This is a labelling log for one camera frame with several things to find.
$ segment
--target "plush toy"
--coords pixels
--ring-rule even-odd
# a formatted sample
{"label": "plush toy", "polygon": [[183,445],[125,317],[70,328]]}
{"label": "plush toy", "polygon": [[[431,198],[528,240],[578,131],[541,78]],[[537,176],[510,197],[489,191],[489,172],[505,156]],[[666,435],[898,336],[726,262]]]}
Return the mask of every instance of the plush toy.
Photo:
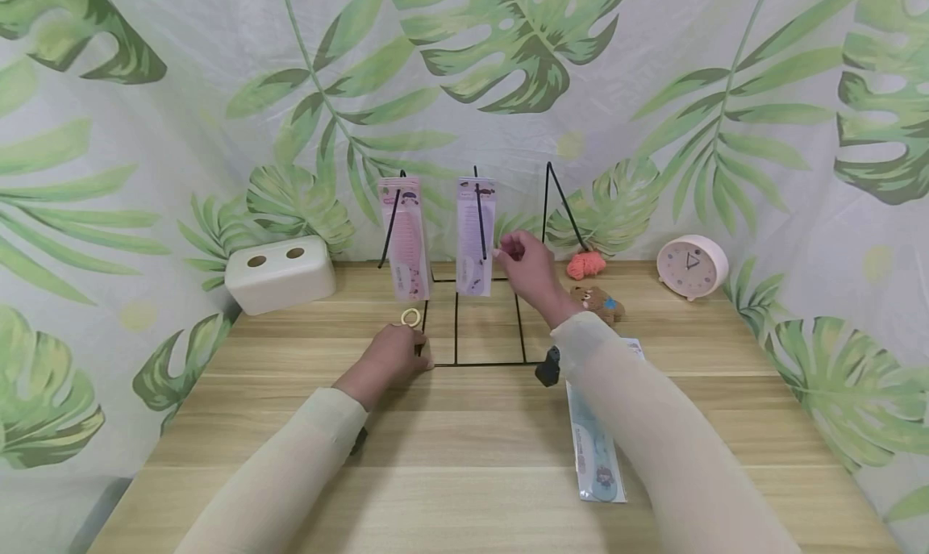
{"label": "plush toy", "polygon": [[617,322],[619,318],[626,314],[623,304],[615,301],[610,294],[600,290],[597,286],[591,286],[587,289],[582,285],[575,285],[571,289],[571,299],[580,302],[584,308],[592,311],[607,324]]}

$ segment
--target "table surface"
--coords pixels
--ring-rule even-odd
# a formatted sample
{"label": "table surface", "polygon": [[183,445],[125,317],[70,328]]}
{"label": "table surface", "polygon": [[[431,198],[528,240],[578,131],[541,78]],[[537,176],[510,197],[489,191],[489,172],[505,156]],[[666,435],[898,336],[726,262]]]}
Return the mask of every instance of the table surface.
{"label": "table surface", "polygon": [[[453,274],[435,265],[436,278]],[[387,269],[337,265],[336,275],[325,301],[239,317],[92,554],[172,552],[240,464],[408,307],[393,302]],[[806,554],[899,552],[721,292],[684,302],[639,261],[612,262],[580,284],[623,302],[619,332],[640,339],[702,410]],[[527,356],[542,360],[548,329],[520,309]],[[427,334],[440,362],[452,360],[453,328],[454,285],[436,284]],[[522,358],[505,281],[490,298],[460,299],[458,331],[460,363]],[[624,458],[628,504],[580,501],[564,382],[545,389],[531,366],[440,367],[391,390],[367,428],[365,449],[290,552],[660,551],[648,496]]]}

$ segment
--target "orange yarn ball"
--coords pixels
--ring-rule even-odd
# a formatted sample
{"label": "orange yarn ball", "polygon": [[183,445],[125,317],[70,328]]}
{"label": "orange yarn ball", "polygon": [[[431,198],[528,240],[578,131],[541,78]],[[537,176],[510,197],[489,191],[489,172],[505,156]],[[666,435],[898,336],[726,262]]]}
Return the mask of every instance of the orange yarn ball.
{"label": "orange yarn ball", "polygon": [[568,263],[568,275],[575,280],[582,280],[583,277],[592,277],[603,272],[605,268],[606,262],[598,252],[582,251]]}

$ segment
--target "arm sleeve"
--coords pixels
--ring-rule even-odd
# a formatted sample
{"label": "arm sleeve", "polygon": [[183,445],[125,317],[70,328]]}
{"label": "arm sleeve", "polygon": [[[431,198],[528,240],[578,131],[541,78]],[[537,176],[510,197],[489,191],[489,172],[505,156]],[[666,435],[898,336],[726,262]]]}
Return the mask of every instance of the arm sleeve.
{"label": "arm sleeve", "polygon": [[317,389],[215,495],[176,554],[281,552],[351,451],[368,414],[337,389]]}
{"label": "arm sleeve", "polygon": [[699,409],[597,315],[575,314],[552,338],[564,376],[646,486],[666,552],[800,552]]}

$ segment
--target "left hand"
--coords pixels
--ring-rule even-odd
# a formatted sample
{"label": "left hand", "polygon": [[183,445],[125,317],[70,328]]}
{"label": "left hand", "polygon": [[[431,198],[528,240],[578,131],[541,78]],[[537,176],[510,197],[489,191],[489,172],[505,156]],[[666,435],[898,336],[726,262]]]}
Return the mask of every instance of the left hand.
{"label": "left hand", "polygon": [[370,412],[390,387],[408,381],[414,373],[432,369],[432,360],[416,356],[415,347],[426,344],[426,335],[397,324],[387,324],[365,354],[339,377],[332,388],[342,390]]}
{"label": "left hand", "polygon": [[359,363],[370,363],[386,371],[392,384],[401,383],[415,373],[432,369],[432,359],[415,353],[416,346],[426,341],[426,335],[419,330],[405,324],[387,324],[374,336]]}

